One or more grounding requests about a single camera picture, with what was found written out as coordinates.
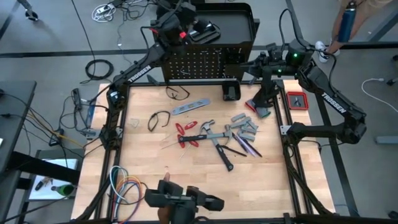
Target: human hand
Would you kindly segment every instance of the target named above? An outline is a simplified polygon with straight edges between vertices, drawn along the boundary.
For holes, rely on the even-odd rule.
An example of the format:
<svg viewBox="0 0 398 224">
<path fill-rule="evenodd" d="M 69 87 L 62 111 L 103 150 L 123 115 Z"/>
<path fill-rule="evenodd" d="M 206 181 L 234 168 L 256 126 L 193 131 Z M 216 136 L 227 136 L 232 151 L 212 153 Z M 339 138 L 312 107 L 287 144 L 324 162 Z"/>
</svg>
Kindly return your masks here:
<svg viewBox="0 0 398 224">
<path fill-rule="evenodd" d="M 163 178 L 164 181 L 170 181 L 170 174 L 167 172 Z M 172 207 L 166 206 L 164 208 L 159 208 L 157 211 L 157 216 L 159 217 L 160 224 L 169 224 L 169 216 L 171 213 Z"/>
</svg>

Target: hammer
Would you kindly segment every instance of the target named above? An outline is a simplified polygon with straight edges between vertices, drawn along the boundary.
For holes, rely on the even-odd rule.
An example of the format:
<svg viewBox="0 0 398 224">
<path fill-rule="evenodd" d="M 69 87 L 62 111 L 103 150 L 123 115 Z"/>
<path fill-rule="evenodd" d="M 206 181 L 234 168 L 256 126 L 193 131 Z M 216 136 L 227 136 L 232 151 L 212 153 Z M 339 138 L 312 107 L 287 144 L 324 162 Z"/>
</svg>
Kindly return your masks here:
<svg viewBox="0 0 398 224">
<path fill-rule="evenodd" d="M 210 129 L 210 125 L 214 124 L 214 123 L 215 123 L 214 120 L 204 122 L 200 126 L 200 130 L 205 129 L 207 131 L 208 129 Z M 181 136 L 178 139 L 178 142 L 197 141 L 197 140 L 204 140 L 204 139 L 214 139 L 214 138 L 227 137 L 228 140 L 227 140 L 227 142 L 225 144 L 228 144 L 229 140 L 231 140 L 231 138 L 232 138 L 231 126 L 226 125 L 225 126 L 225 130 L 226 131 L 224 133 L 219 133 L 219 134 L 213 134 L 213 132 L 211 132 L 211 133 L 208 132 L 208 134 L 200 134 L 200 135 L 197 135 L 197 136 Z"/>
<path fill-rule="evenodd" d="M 210 125 L 214 124 L 214 120 L 208 121 L 203 123 L 203 125 L 200 127 L 200 130 L 204 129 L 206 130 L 208 135 L 212 135 L 213 132 L 210 129 Z M 229 130 L 229 133 L 232 135 L 231 132 L 231 127 L 227 127 L 227 125 L 225 126 L 225 129 Z M 220 144 L 218 143 L 218 140 L 216 138 L 212 138 L 211 141 L 213 142 L 213 144 L 216 146 L 217 152 L 220 155 L 221 159 L 223 160 L 226 169 L 229 171 L 234 169 L 234 165 L 229 161 L 229 159 L 226 157 L 225 153 L 224 153 L 224 149 L 220 146 Z"/>
</svg>

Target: person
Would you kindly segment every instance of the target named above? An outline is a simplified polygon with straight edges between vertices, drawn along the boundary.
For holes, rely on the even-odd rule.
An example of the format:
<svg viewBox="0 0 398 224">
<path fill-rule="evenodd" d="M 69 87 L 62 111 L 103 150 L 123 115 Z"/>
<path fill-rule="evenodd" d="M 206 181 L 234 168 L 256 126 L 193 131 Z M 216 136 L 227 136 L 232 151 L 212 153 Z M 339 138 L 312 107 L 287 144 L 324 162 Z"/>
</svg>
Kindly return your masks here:
<svg viewBox="0 0 398 224">
<path fill-rule="evenodd" d="M 341 7 L 340 11 L 336 17 L 335 23 L 333 25 L 333 30 L 331 32 L 331 41 L 329 47 L 326 47 L 322 41 L 318 41 L 315 43 L 315 48 L 317 50 L 324 50 L 328 53 L 334 54 L 338 56 L 340 54 L 340 48 L 344 45 L 344 43 L 340 43 L 337 41 L 338 33 L 340 31 L 341 20 L 343 18 L 344 11 L 346 6 L 351 0 L 340 0 Z M 355 0 L 356 1 L 356 16 L 353 28 L 351 30 L 350 39 L 352 39 L 359 28 L 364 24 L 367 18 L 371 17 L 375 14 L 380 8 L 384 7 L 386 4 L 391 2 L 392 0 Z M 330 56 L 318 52 L 319 54 L 319 61 L 322 63 L 326 63 Z"/>
<path fill-rule="evenodd" d="M 163 178 L 164 181 L 170 181 L 170 173 L 166 172 Z M 157 211 L 157 216 L 159 217 L 160 224 L 169 224 L 169 216 L 172 211 L 171 206 L 166 206 L 164 208 L 159 208 Z"/>
</svg>

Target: pliers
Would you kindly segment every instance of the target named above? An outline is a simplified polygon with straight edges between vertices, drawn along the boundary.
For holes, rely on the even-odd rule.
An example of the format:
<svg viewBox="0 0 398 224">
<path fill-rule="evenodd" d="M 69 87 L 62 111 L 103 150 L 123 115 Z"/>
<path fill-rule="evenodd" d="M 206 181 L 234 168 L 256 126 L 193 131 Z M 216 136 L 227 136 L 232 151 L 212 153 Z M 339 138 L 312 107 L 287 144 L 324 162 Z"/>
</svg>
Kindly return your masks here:
<svg viewBox="0 0 398 224">
<path fill-rule="evenodd" d="M 53 178 L 51 177 L 44 177 L 35 187 L 35 190 L 38 191 L 40 190 L 43 186 L 47 186 L 47 184 L 51 182 L 51 185 L 53 184 Z"/>
</svg>

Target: person's leg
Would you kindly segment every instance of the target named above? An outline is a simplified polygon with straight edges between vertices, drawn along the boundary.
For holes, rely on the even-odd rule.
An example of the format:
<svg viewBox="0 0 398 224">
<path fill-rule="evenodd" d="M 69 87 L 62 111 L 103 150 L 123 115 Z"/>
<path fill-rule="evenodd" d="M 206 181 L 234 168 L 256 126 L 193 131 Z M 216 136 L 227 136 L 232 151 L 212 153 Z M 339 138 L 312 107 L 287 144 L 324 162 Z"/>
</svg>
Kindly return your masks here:
<svg viewBox="0 0 398 224">
<path fill-rule="evenodd" d="M 356 33 L 359 31 L 359 28 L 361 28 L 361 26 L 364 24 L 368 17 L 369 15 L 364 10 L 359 10 L 356 13 L 353 29 L 351 30 L 351 35 L 349 37 L 350 40 L 356 35 Z M 339 50 L 343 45 L 344 43 L 340 43 L 337 41 L 336 38 L 334 38 L 326 51 L 329 53 L 334 53 Z"/>
<path fill-rule="evenodd" d="M 335 56 L 338 56 L 340 54 L 340 48 L 344 45 L 344 43 L 338 42 L 337 36 L 340 31 L 340 25 L 341 25 L 341 20 L 343 18 L 344 11 L 345 11 L 345 7 L 343 7 L 343 4 L 342 4 L 341 8 L 340 8 L 340 12 L 338 13 L 338 15 L 336 17 L 335 25 L 333 26 L 332 41 L 330 43 L 330 46 L 326 48 L 325 44 L 322 41 L 318 41 L 315 44 L 316 49 L 324 50 L 326 52 L 334 54 Z M 351 30 L 350 39 L 352 39 L 355 36 L 355 34 L 359 31 L 359 28 L 363 25 L 365 20 L 370 15 L 372 15 L 372 13 L 370 13 L 369 8 L 367 8 L 366 5 L 360 5 L 358 7 L 356 16 L 355 16 L 355 21 L 353 24 L 353 28 Z M 319 52 L 319 61 L 320 62 L 326 63 L 328 61 L 329 57 L 330 56 L 327 56 L 324 53 Z"/>
</svg>

